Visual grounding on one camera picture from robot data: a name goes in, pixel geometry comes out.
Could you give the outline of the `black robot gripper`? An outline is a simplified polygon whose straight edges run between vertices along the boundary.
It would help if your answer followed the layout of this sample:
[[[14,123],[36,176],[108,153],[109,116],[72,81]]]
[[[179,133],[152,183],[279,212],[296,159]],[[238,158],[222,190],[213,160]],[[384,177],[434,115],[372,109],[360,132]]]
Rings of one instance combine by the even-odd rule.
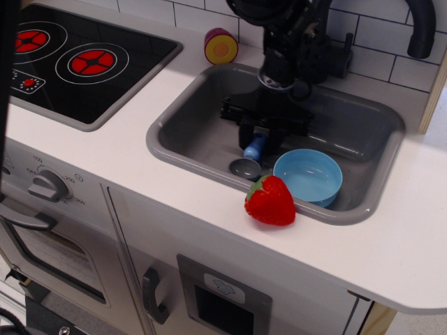
[[[268,139],[262,157],[275,155],[288,134],[306,136],[314,114],[301,107],[291,91],[275,91],[262,84],[246,93],[223,97],[220,117],[239,126],[241,149],[254,137],[254,127],[268,129]]]

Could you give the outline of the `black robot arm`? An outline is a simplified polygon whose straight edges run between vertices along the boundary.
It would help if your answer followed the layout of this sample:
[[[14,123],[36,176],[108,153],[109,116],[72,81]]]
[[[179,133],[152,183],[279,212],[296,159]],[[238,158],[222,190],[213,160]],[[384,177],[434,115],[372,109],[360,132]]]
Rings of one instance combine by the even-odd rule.
[[[306,136],[314,114],[300,106],[312,93],[305,77],[307,49],[318,40],[321,23],[310,1],[228,1],[244,21],[262,27],[264,61],[258,86],[248,93],[227,95],[221,118],[239,127],[238,144],[246,149],[256,128],[268,130],[265,147],[273,154],[290,134]]]

